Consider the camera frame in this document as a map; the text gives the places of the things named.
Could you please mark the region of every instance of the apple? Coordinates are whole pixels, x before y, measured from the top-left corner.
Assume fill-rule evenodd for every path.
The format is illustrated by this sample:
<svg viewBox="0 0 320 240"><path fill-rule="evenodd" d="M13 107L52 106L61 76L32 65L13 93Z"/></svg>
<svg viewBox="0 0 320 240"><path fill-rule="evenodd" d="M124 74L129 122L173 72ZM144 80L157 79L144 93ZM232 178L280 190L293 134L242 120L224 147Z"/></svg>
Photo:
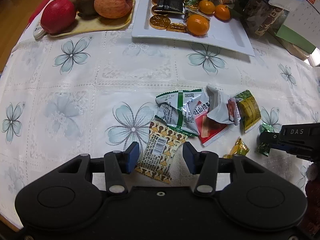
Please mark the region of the apple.
<svg viewBox="0 0 320 240"><path fill-rule="evenodd" d="M53 0L45 8L40 25L48 33L58 33L69 27L76 18L76 8L69 0Z"/></svg>
<svg viewBox="0 0 320 240"><path fill-rule="evenodd" d="M94 9L105 18L117 19L132 8L132 0L94 0Z"/></svg>

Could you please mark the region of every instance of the white remote control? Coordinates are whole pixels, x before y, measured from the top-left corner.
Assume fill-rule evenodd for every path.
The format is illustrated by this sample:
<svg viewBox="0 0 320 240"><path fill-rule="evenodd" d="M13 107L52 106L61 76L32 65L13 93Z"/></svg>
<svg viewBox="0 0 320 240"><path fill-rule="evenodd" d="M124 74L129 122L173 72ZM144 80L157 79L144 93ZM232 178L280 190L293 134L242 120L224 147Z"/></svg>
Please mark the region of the white remote control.
<svg viewBox="0 0 320 240"><path fill-rule="evenodd" d="M33 37L35 39L38 39L38 38L42 37L45 34L46 34L46 31L41 27L40 21L39 21L38 24L36 25L34 31L33 31Z"/></svg>

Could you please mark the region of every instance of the square white plate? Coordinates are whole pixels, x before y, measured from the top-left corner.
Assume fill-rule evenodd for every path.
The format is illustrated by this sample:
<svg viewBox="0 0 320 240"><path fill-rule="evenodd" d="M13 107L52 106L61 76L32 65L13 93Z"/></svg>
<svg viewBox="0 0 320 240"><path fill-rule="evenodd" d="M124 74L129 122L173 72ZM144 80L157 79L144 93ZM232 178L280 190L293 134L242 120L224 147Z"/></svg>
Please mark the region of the square white plate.
<svg viewBox="0 0 320 240"><path fill-rule="evenodd" d="M151 14L152 6L151 0L140 0L133 23L132 37L164 38L198 42L254 56L249 38L241 22L237 19L222 22L215 16L211 16L210 29L207 33L208 36L199 37L188 33L176 33L152 28L149 24L149 19L153 16ZM183 17L183 15L170 14L169 18L172 23L180 23Z"/></svg>

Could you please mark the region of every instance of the floral tablecloth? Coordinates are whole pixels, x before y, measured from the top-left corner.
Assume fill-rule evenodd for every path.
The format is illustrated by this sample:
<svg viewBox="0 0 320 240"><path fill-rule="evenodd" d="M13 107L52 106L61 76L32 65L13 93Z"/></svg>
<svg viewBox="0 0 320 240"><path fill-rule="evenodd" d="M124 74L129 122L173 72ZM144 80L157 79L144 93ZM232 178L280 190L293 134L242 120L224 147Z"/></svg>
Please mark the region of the floral tablecloth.
<svg viewBox="0 0 320 240"><path fill-rule="evenodd" d="M177 40L132 38L124 30L85 33L64 38L32 37L36 17L13 49L0 79L0 213L17 227L18 191L81 153L102 157L138 141L148 141L156 113L155 97L166 91L192 90L212 84L234 95L249 89L262 120L279 131L283 124L318 122L320 84L317 68L290 55L271 36L251 39L255 57L213 46ZM309 162L271 150L255 152L259 125L247 134L239 126L206 148L229 153L238 136L250 148L247 157L302 190ZM194 186L181 148L171 167L173 186ZM170 186L134 172L127 184ZM104 177L93 183L104 188ZM217 189L229 183L218 177Z"/></svg>

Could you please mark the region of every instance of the calendar page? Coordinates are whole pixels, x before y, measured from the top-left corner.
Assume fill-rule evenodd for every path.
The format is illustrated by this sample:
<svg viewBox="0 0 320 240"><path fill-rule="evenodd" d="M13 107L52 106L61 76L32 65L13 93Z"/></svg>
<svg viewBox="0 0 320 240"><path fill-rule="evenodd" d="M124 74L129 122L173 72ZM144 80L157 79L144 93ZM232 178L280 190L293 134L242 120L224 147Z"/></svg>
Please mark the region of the calendar page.
<svg viewBox="0 0 320 240"><path fill-rule="evenodd" d="M320 0L304 0L289 12L284 25L320 48Z"/></svg>

